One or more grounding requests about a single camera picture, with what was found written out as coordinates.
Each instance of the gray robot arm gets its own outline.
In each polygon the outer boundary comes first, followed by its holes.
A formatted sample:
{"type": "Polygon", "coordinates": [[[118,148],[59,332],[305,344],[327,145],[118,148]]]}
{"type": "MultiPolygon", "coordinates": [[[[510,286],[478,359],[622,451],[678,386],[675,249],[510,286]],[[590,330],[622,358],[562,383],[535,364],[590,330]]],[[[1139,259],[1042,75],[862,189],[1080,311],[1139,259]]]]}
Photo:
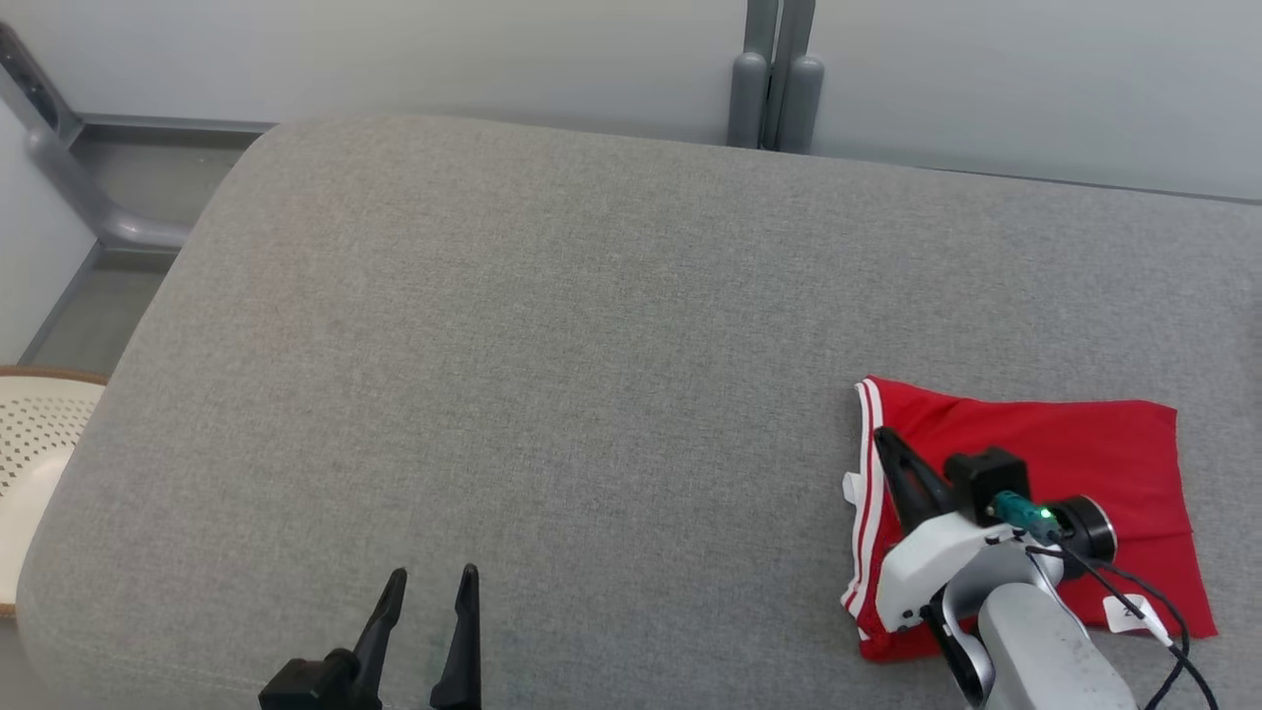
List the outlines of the gray robot arm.
{"type": "Polygon", "coordinates": [[[982,604],[977,631],[994,668],[986,710],[1135,710],[1137,705],[1076,619],[1034,585],[994,589],[982,604]]]}

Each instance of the wooden rim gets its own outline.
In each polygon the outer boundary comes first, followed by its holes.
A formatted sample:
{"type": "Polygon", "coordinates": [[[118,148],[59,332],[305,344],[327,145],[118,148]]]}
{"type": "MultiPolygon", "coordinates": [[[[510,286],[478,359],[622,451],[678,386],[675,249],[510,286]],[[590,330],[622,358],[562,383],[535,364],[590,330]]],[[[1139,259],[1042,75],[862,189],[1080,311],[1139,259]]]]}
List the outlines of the wooden rim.
{"type": "MultiPolygon", "coordinates": [[[[48,378],[54,381],[86,382],[101,387],[110,385],[110,378],[96,373],[61,371],[58,368],[28,368],[25,366],[0,366],[0,378],[48,378]]],[[[3,615],[3,612],[4,605],[0,605],[0,615],[3,615]]]]}

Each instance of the white wall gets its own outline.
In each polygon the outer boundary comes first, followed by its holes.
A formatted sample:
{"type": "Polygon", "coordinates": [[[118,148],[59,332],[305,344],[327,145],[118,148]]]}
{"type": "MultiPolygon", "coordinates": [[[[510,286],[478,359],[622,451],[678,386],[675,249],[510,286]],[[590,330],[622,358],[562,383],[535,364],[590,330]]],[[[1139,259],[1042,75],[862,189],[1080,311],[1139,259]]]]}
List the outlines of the white wall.
{"type": "Polygon", "coordinates": [[[1262,198],[1258,0],[819,0],[814,150],[1262,198]]]}
{"type": "Polygon", "coordinates": [[[0,366],[18,362],[96,243],[27,158],[25,135],[0,101],[0,366]]]}
{"type": "Polygon", "coordinates": [[[78,113],[462,112],[721,143],[743,0],[0,0],[78,113]]]}

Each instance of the red shorts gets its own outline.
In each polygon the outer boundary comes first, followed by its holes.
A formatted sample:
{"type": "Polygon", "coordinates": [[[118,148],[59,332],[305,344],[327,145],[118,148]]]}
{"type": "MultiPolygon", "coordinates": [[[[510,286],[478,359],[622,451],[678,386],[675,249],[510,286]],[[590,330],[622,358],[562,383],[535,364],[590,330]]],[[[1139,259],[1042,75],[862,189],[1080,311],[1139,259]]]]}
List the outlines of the red shorts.
{"type": "MultiPolygon", "coordinates": [[[[952,454],[981,454],[998,446],[1026,462],[1036,503],[1089,497],[1117,532],[1114,565],[1164,593],[1194,637],[1218,633],[1182,499],[1174,410],[1151,402],[978,402],[877,378],[854,387],[863,411],[863,440],[859,472],[848,482],[848,498],[856,506],[854,579],[842,605],[858,623],[866,658],[896,661],[938,652],[924,624],[891,633],[876,612],[881,561],[902,540],[872,444],[872,433],[882,426],[897,431],[939,473],[952,454]]],[[[1123,593],[1143,593],[1127,580],[1112,581],[1123,593]]],[[[1058,590],[1084,623],[1106,624],[1103,600],[1109,594],[1099,583],[1080,578],[1058,590]]],[[[1176,637],[1174,618],[1160,602],[1150,603],[1176,637]]]]}

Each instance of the black cable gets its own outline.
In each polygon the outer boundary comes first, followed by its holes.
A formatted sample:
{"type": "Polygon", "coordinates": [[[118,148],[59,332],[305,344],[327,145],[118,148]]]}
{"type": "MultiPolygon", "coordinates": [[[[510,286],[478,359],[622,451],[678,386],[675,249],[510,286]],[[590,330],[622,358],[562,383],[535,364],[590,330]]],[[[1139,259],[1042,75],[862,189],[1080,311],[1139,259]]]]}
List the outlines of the black cable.
{"type": "Polygon", "coordinates": [[[1104,586],[1104,589],[1107,589],[1109,594],[1117,598],[1117,600],[1121,602],[1123,607],[1126,607],[1127,612],[1135,615],[1135,618],[1142,620],[1147,615],[1138,607],[1136,607],[1135,603],[1131,602],[1124,594],[1122,594],[1112,583],[1104,579],[1104,576],[1099,574],[1097,567],[1103,567],[1111,573],[1117,574],[1121,578],[1131,580],[1138,584],[1141,588],[1143,588],[1143,590],[1147,591],[1148,594],[1156,597],[1162,604],[1165,604],[1170,609],[1171,615],[1179,623],[1180,641],[1182,648],[1181,649],[1175,648],[1174,644],[1166,647],[1176,660],[1175,668],[1170,671],[1169,676],[1166,676],[1165,682],[1161,684],[1161,687],[1157,690],[1156,695],[1152,696],[1152,700],[1150,700],[1148,704],[1145,706],[1145,710],[1152,710],[1153,707],[1156,707],[1156,705],[1165,697],[1165,695],[1170,692],[1170,687],[1174,685],[1175,678],[1179,677],[1179,671],[1182,667],[1186,667],[1188,673],[1191,675],[1194,681],[1196,681],[1196,686],[1200,687],[1200,692],[1201,695],[1205,696],[1205,702],[1209,705],[1210,710],[1218,710],[1218,699],[1214,697],[1214,691],[1210,690],[1209,684],[1205,681],[1205,677],[1200,673],[1196,666],[1194,666],[1193,662],[1188,658],[1188,649],[1191,648],[1191,643],[1188,639],[1188,624],[1186,622],[1184,622],[1182,614],[1179,613],[1174,603],[1171,603],[1165,595],[1159,593],[1152,585],[1141,580],[1136,575],[1132,575],[1131,573],[1119,570],[1113,565],[1104,562],[1102,560],[1084,559],[1082,555],[1074,552],[1068,547],[1064,547],[1061,550],[1063,552],[1058,552],[1054,550],[1045,550],[1034,546],[1026,547],[1027,554],[1032,552],[1035,555],[1046,555],[1047,557],[1059,557],[1061,560],[1073,559],[1089,575],[1095,578],[1095,581],[1100,583],[1100,585],[1104,586]]]}
{"type": "MultiPolygon", "coordinates": [[[[1150,597],[1153,597],[1159,602],[1165,604],[1166,609],[1170,612],[1170,615],[1174,617],[1175,622],[1179,624],[1179,646],[1184,653],[1184,657],[1191,653],[1191,639],[1188,637],[1188,622],[1184,620],[1182,614],[1179,613],[1179,608],[1175,607],[1174,603],[1170,602],[1170,599],[1167,599],[1164,594],[1157,591],[1156,588],[1143,581],[1138,576],[1132,575],[1126,570],[1119,570],[1117,566],[1109,562],[1106,562],[1103,560],[1093,560],[1093,564],[1097,567],[1108,570],[1109,573],[1113,573],[1114,575],[1122,579],[1131,580],[1132,583],[1140,585],[1143,589],[1143,591],[1147,591],[1150,597]]],[[[1161,684],[1161,687],[1157,689],[1157,692],[1152,695],[1152,699],[1148,700],[1148,704],[1143,706],[1143,710],[1156,710],[1157,704],[1160,704],[1166,697],[1166,694],[1169,694],[1170,689],[1174,687],[1175,681],[1179,680],[1179,673],[1182,672],[1185,663],[1181,660],[1177,663],[1175,663],[1175,667],[1170,670],[1170,675],[1166,676],[1166,680],[1161,684]]]]}

